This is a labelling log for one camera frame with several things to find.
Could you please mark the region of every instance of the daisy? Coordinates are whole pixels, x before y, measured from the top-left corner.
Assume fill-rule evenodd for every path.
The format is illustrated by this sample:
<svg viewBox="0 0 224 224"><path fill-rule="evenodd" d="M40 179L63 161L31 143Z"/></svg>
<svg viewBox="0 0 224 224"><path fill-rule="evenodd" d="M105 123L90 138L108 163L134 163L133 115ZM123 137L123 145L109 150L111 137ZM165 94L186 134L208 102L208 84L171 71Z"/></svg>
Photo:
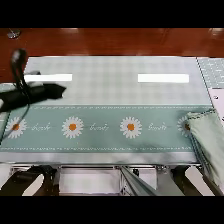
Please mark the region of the daisy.
<svg viewBox="0 0 224 224"><path fill-rule="evenodd" d="M140 121L134 117L123 119L120 127L120 131L123 131L123 135L126 135L126 138L135 138L141 134L140 130L142 130Z"/></svg>
<svg viewBox="0 0 224 224"><path fill-rule="evenodd" d="M187 124L187 116L180 118L177 123L178 131L180 131L183 136L188 137L190 134L190 128Z"/></svg>
<svg viewBox="0 0 224 224"><path fill-rule="evenodd" d="M82 134L81 130L83 130L83 126L83 121L78 117L69 117L65 122L63 122L63 135L65 135L66 138L75 138Z"/></svg>
<svg viewBox="0 0 224 224"><path fill-rule="evenodd" d="M8 138L17 138L23 134L23 131L26 130L26 121L23 119L20 124L18 124L19 117L14 117L11 121L8 122L6 126L6 131L12 131Z"/></svg>

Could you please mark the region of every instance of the wooden floor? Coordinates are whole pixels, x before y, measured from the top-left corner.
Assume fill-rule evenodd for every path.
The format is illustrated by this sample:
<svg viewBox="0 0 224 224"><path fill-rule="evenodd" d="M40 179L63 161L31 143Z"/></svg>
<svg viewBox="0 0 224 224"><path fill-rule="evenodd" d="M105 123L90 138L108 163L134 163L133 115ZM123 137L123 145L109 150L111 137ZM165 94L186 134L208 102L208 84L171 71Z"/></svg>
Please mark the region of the wooden floor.
<svg viewBox="0 0 224 224"><path fill-rule="evenodd" d="M224 28L20 28L17 39L0 28L0 82L12 80L16 48L29 56L160 55L224 57Z"/></svg>

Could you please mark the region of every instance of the checkered fabric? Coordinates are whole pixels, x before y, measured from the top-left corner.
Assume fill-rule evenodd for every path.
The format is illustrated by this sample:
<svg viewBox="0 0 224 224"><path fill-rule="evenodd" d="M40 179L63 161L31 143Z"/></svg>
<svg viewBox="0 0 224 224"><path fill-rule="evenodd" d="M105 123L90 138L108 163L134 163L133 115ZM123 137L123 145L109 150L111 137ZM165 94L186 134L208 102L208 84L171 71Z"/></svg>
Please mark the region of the checkered fabric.
<svg viewBox="0 0 224 224"><path fill-rule="evenodd" d="M57 105L211 105L194 57L30 57L26 73L73 74ZM189 74L189 83L138 83L138 74Z"/></svg>
<svg viewBox="0 0 224 224"><path fill-rule="evenodd" d="M224 58L197 58L207 88L224 88Z"/></svg>

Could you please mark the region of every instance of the white daisy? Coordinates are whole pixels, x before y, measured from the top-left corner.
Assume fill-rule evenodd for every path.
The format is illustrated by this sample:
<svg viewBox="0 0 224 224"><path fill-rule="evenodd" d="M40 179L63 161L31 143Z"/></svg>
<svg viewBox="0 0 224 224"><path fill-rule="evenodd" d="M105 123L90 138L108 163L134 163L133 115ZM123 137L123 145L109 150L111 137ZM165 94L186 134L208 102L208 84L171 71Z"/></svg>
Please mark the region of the white daisy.
<svg viewBox="0 0 224 224"><path fill-rule="evenodd" d="M19 119L19 117L14 117L14 119L11 119L11 121L8 122L5 130L12 131L8 138L17 138L23 134L23 131L26 130L27 126L25 119L18 124Z"/></svg>
<svg viewBox="0 0 224 224"><path fill-rule="evenodd" d="M75 138L82 134L81 130L83 130L83 126L83 121L78 117L69 117L65 122L63 122L63 135L65 135L66 138Z"/></svg>
<svg viewBox="0 0 224 224"><path fill-rule="evenodd" d="M123 131L123 135L126 135L126 138L135 138L141 134L140 130L142 130L140 121L134 117L123 119L120 127L120 131Z"/></svg>
<svg viewBox="0 0 224 224"><path fill-rule="evenodd" d="M177 123L178 131L180 131L183 136L188 137L190 134L190 128L187 124L187 116L180 118Z"/></svg>

